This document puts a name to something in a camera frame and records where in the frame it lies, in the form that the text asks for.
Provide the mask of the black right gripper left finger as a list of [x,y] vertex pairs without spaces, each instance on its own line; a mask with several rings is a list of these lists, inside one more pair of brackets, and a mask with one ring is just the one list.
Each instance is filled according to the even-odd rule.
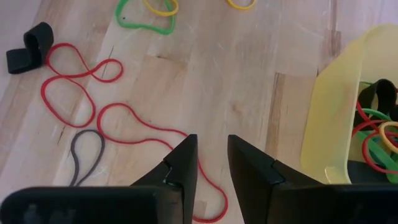
[[1,224],[192,224],[197,135],[130,186],[30,187],[6,197]]

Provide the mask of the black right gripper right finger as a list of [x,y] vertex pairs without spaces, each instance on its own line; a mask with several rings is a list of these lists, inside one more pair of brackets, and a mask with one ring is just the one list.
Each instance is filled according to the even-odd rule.
[[245,224],[398,224],[398,186],[323,184],[237,135],[231,178]]

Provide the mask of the long red rubber band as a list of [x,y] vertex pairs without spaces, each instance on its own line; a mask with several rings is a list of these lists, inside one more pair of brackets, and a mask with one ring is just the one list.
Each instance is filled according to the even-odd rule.
[[[125,103],[111,103],[106,105],[105,107],[103,107],[102,109],[100,109],[99,113],[98,113],[98,117],[96,119],[96,127],[99,131],[100,134],[102,134],[104,136],[105,139],[110,140],[112,142],[118,143],[118,144],[128,144],[128,145],[135,145],[135,144],[140,144],[140,143],[144,143],[144,142],[150,142],[150,141],[154,141],[154,142],[159,142],[165,146],[167,146],[170,150],[173,150],[174,148],[166,141],[159,139],[159,138],[144,138],[144,139],[138,139],[138,140],[122,140],[122,139],[116,139],[114,137],[111,137],[110,135],[106,134],[106,132],[104,131],[104,129],[102,128],[102,118],[105,114],[105,112],[107,112],[107,110],[110,110],[112,107],[123,107],[125,109],[127,109],[132,115],[133,117],[135,117],[135,119],[141,123],[142,125],[146,126],[147,128],[150,129],[154,129],[157,131],[163,131],[163,132],[168,132],[168,133],[177,133],[180,134],[184,137],[187,137],[188,134],[177,130],[177,129],[172,129],[172,128],[161,128],[158,126],[154,126],[152,124],[149,124],[147,122],[145,122],[144,120],[142,120],[137,113],[134,111],[134,109],[132,107],[130,107],[129,105],[125,104]],[[201,162],[198,159],[198,170],[200,175],[206,180],[206,182],[212,186],[215,190],[217,190],[223,197],[223,201],[224,201],[224,207],[222,208],[222,211],[220,211],[219,214],[217,214],[215,217],[213,218],[200,218],[198,216],[193,216],[193,220],[198,222],[198,223],[215,223],[218,222],[220,220],[223,219],[223,217],[226,215],[228,209],[229,209],[229,199],[228,196],[226,194],[226,192],[219,187],[218,185],[216,185],[205,173],[205,171],[202,168]]]

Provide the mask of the yellow translucent plastic bin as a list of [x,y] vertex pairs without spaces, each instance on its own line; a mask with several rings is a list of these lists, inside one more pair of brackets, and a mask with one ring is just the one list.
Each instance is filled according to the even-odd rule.
[[398,87],[398,25],[353,40],[315,80],[300,157],[301,171],[323,184],[350,183],[347,160],[361,81]]

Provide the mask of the wide green rubber band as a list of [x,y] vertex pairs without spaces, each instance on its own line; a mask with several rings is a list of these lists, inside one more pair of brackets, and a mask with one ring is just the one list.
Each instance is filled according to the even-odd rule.
[[[170,35],[174,29],[175,29],[175,15],[174,16],[169,16],[170,18],[170,26],[168,28],[161,28],[161,27],[156,27],[156,26],[152,26],[150,24],[138,24],[138,23],[130,23],[130,22],[126,22],[122,17],[121,17],[121,13],[124,9],[124,7],[126,6],[126,4],[129,2],[130,0],[120,0],[118,2],[118,5],[115,8],[115,18],[116,18],[116,22],[118,23],[118,25],[122,28],[126,28],[126,29],[147,29],[147,30],[151,30],[154,32],[157,32],[161,35]],[[174,4],[171,2],[171,0],[164,0],[164,3],[166,5],[167,11],[171,11],[175,6]]]
[[[355,140],[360,142],[361,153],[362,153],[362,144],[364,139],[370,135],[370,131],[357,131],[353,134]],[[372,159],[372,161],[378,167],[386,170],[395,170],[398,171],[398,154],[394,153],[394,157],[391,157],[392,151],[390,149],[386,149],[386,147],[381,146],[381,137],[380,135],[374,136],[368,141],[368,155]],[[394,174],[385,174],[374,170],[377,174],[381,174],[383,177],[386,177],[387,180],[391,184],[398,184],[398,175]]]

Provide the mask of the thin green rubber band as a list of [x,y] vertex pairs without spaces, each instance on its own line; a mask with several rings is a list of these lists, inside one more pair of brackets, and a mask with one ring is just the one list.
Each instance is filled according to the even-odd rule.
[[374,110],[374,109],[370,109],[370,108],[362,108],[361,110],[357,109],[357,111],[361,112],[359,115],[365,121],[370,120],[371,118],[376,118],[376,119],[380,119],[383,121],[392,121],[388,115],[386,115],[378,110]]

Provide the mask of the short wide black rubber band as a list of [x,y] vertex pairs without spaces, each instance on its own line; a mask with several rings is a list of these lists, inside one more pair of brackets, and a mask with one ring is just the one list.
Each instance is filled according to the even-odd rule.
[[362,108],[378,110],[388,115],[392,121],[398,122],[398,91],[387,79],[380,79],[361,90],[358,103]]

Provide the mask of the dark gray rubber band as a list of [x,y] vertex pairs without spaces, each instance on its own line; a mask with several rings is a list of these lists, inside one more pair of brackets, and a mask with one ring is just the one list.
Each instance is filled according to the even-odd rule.
[[[89,171],[80,180],[78,180],[78,175],[80,173],[80,162],[79,162],[78,155],[76,153],[75,144],[76,144],[78,138],[85,133],[95,133],[99,137],[101,146],[99,149],[99,154],[98,154],[96,160],[94,161],[93,165],[89,169]],[[71,141],[71,145],[70,145],[70,152],[72,154],[73,163],[75,166],[72,180],[69,183],[70,187],[79,187],[95,171],[98,164],[100,163],[100,160],[102,159],[104,150],[105,150],[105,138],[99,131],[97,131],[95,129],[84,129],[75,134],[75,136],[73,137],[73,139]]]

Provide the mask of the long yellow rubber band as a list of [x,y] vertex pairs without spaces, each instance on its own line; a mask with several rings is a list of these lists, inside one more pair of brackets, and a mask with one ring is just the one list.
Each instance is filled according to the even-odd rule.
[[148,10],[150,10],[151,12],[153,12],[154,14],[158,15],[158,16],[162,16],[162,17],[169,17],[169,16],[174,16],[179,9],[179,5],[178,5],[178,1],[177,0],[171,0],[171,2],[174,4],[174,8],[171,11],[159,11],[154,9],[147,0],[143,0],[144,4],[146,5],[146,7],[148,8]]

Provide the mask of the long wide black rubber band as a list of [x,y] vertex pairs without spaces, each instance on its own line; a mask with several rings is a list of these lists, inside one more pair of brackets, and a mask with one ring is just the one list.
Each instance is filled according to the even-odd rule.
[[7,69],[10,74],[20,74],[40,68],[54,42],[53,30],[46,22],[41,22],[24,34],[22,49],[6,52]]

